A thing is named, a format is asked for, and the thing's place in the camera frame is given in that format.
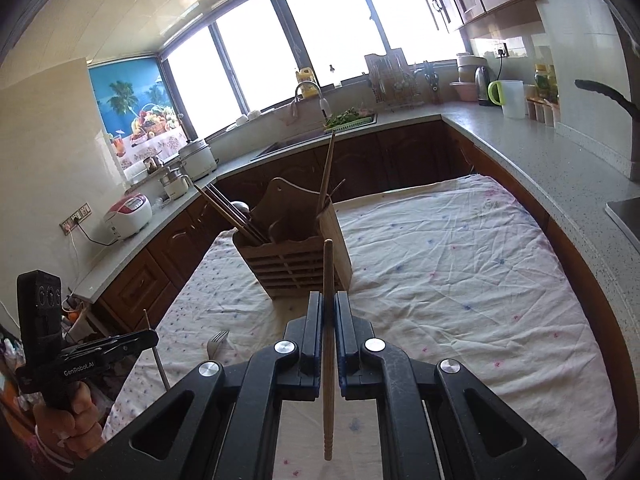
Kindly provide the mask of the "left hand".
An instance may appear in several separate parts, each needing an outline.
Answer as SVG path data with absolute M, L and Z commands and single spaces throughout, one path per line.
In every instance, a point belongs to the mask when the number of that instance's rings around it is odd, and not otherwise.
M 100 412 L 83 382 L 75 389 L 69 411 L 54 410 L 40 402 L 34 407 L 34 416 L 42 443 L 66 460 L 84 460 L 105 443 Z

